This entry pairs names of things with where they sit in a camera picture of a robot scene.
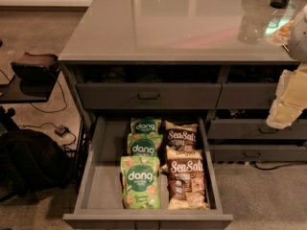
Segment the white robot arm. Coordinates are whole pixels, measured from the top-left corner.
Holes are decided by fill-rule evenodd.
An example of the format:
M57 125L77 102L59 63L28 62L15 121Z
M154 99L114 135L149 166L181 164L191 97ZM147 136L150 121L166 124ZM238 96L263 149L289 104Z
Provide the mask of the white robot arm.
M283 129L307 108L307 6L296 17L270 34L270 45L282 46L288 55L299 62L294 70L284 70L276 87L267 125Z

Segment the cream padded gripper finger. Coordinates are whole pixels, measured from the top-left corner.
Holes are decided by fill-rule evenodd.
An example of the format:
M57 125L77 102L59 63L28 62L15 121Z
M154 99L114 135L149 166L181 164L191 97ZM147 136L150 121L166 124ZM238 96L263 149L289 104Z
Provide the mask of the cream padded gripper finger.
M294 71L284 70L276 88L267 125L283 129L307 108L307 63L301 63Z

